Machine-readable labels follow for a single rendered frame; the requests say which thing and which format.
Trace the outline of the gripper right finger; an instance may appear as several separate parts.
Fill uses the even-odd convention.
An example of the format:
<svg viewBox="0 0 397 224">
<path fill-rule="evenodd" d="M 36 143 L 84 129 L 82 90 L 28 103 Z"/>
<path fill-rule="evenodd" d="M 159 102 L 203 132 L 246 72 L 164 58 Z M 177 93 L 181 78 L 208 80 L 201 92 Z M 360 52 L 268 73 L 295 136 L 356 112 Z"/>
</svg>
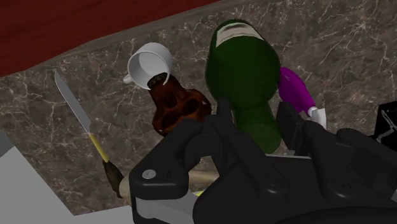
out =
<svg viewBox="0 0 397 224">
<path fill-rule="evenodd" d="M 304 120 L 288 102 L 279 103 L 276 122 L 287 148 L 312 159 L 323 188 L 331 186 L 341 195 L 355 180 L 397 202 L 397 152 L 355 129 L 333 134 Z"/>
</svg>

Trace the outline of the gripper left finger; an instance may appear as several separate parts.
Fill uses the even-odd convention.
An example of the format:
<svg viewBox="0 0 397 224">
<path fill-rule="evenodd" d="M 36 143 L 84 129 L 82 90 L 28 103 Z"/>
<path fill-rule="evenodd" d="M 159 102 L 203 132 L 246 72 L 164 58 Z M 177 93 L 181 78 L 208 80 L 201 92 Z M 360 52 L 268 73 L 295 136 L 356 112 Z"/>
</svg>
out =
<svg viewBox="0 0 397 224">
<path fill-rule="evenodd" d="M 195 196 L 189 171 L 204 156 L 215 159 L 219 178 Z M 200 123 L 183 120 L 130 172 L 135 224 L 243 224 L 255 211 L 255 199 L 268 195 L 260 174 L 265 154 L 231 120 L 227 99 Z"/>
</svg>

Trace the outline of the dark brown lumpy vase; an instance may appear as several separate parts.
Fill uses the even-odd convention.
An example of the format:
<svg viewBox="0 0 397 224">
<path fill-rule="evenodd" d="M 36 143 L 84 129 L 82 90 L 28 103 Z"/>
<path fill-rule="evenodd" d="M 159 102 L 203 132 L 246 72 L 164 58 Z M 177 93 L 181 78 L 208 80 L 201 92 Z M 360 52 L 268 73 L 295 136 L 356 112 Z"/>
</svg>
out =
<svg viewBox="0 0 397 224">
<path fill-rule="evenodd" d="M 185 89 L 173 75 L 160 73 L 148 81 L 148 87 L 156 106 L 152 126 L 161 136 L 170 133 L 184 118 L 201 122 L 211 114 L 211 103 L 205 95 L 194 88 Z"/>
</svg>

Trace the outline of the black veined box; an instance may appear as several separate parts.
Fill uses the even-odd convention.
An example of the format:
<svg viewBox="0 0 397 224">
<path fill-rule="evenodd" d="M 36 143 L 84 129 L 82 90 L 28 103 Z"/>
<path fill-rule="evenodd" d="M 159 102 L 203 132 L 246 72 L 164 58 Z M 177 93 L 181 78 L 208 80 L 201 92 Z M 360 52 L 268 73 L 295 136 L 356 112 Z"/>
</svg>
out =
<svg viewBox="0 0 397 224">
<path fill-rule="evenodd" d="M 397 146 L 397 101 L 378 106 L 372 138 L 390 148 Z"/>
</svg>

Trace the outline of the purple bottle with white cap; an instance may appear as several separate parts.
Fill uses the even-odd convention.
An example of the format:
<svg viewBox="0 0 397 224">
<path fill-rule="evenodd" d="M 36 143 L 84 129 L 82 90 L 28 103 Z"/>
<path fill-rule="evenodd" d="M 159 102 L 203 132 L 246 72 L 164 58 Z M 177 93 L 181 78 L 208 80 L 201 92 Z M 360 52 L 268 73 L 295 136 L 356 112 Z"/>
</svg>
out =
<svg viewBox="0 0 397 224">
<path fill-rule="evenodd" d="M 297 113 L 306 113 L 312 121 L 326 129 L 326 112 L 317 108 L 312 96 L 301 78 L 287 67 L 280 68 L 278 83 L 279 96 L 282 101 L 289 102 Z"/>
</svg>

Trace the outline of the white mug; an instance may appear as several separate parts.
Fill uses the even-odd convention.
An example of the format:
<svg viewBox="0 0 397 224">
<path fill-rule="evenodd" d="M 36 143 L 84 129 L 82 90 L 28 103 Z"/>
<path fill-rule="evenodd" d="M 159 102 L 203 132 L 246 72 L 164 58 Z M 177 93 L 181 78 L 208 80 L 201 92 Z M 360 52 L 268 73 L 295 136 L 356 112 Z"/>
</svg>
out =
<svg viewBox="0 0 397 224">
<path fill-rule="evenodd" d="M 146 43 L 140 47 L 127 63 L 128 74 L 123 78 L 125 84 L 134 82 L 137 86 L 149 90 L 148 82 L 152 77 L 165 73 L 165 85 L 172 69 L 172 55 L 168 48 L 160 43 Z"/>
</svg>

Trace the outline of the dark green bottle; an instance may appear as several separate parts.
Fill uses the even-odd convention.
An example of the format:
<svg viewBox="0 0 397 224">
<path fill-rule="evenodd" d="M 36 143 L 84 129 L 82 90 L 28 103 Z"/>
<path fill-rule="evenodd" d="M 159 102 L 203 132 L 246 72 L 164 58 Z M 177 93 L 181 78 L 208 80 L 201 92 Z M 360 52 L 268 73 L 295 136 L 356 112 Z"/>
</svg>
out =
<svg viewBox="0 0 397 224">
<path fill-rule="evenodd" d="M 212 97 L 228 99 L 234 122 L 264 153 L 273 153 L 281 133 L 269 105 L 277 91 L 278 54 L 247 21 L 220 24 L 211 40 L 205 81 Z"/>
</svg>

